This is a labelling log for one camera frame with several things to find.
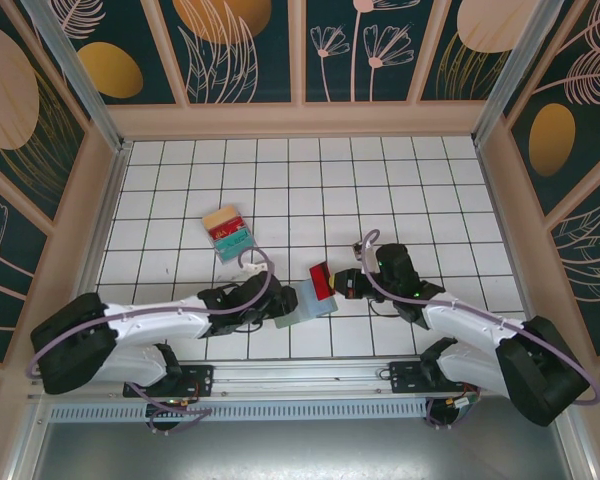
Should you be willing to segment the red plastic card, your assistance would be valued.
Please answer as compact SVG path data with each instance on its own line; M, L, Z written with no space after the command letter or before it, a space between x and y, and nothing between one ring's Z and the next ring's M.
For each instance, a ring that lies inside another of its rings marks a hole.
M335 290L326 261L310 267L309 274L318 301L323 301L334 296Z

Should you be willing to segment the green card holder wallet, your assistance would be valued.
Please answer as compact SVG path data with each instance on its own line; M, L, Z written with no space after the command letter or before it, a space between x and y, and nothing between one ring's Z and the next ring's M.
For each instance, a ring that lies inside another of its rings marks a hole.
M338 310L333 296L319 300L313 282L310 279L290 284L294 289L298 305L293 312L274 319L277 329L288 328L292 325L315 318L326 317Z

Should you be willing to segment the teal card with white print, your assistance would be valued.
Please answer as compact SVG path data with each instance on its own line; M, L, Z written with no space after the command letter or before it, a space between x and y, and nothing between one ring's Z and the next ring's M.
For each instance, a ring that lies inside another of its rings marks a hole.
M222 263L236 259L245 249L254 245L252 234L242 229L214 241L217 257Z

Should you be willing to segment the red VIP card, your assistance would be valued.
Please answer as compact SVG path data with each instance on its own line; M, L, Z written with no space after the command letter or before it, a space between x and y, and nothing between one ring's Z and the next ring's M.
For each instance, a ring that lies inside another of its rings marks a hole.
M216 225L209 230L213 239L222 239L233 235L234 233L246 228L246 224L241 217L234 217L222 224Z

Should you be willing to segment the beige plastic card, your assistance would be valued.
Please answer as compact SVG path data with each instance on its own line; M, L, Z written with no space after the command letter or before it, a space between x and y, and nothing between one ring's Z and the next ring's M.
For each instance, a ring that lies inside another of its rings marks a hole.
M218 209L217 211L208 214L202 218L203 225L206 229L215 228L227 221L230 221L238 215L233 205L228 205Z

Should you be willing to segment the grey metal sheet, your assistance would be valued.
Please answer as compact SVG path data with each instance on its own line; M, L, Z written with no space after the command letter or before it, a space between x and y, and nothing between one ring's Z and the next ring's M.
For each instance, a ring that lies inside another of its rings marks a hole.
M554 429L513 418L435 430L419 419L53 424L18 480L597 480Z

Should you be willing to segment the small green controller board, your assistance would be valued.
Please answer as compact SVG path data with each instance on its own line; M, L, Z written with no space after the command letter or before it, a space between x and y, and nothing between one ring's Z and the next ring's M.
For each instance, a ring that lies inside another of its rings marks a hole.
M481 399L479 392L469 392L447 400L447 404L458 410L461 415L468 413L474 404Z

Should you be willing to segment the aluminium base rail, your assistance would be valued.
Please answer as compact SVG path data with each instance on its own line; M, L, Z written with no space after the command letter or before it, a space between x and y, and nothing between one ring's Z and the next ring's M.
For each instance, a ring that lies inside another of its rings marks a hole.
M251 399L251 400L302 400L329 398L363 398L371 395L415 395L440 396L438 394L393 393L389 377L389 364L397 361L419 360L417 357L395 359L321 359L321 360L257 360L257 361L219 361L215 363L185 362L184 365L212 365L214 380L211 395L200 398ZM122 396L137 397L130 385L135 383L140 393L146 395L142 387L149 387L153 382L151 373L140 371L140 363L131 363L132 374L114 372L106 374L103 379L93 378L78 381L71 387L71 395L84 394L100 386L111 387L122 385ZM193 401L200 398L163 398L150 397L156 401Z

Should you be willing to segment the aluminium frame post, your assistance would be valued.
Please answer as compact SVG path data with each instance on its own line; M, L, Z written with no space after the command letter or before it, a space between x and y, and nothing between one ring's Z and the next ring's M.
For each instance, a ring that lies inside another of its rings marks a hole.
M564 0L540 0L534 8L473 128L471 136L477 150L480 150L489 138L505 106L537 56L559 16L563 3Z
M131 143L124 139L116 127L76 50L58 24L51 7L44 0L21 0L21 3L33 24L39 29L53 57L63 68L68 81L74 87L82 105L89 112L106 143L116 153L128 150Z

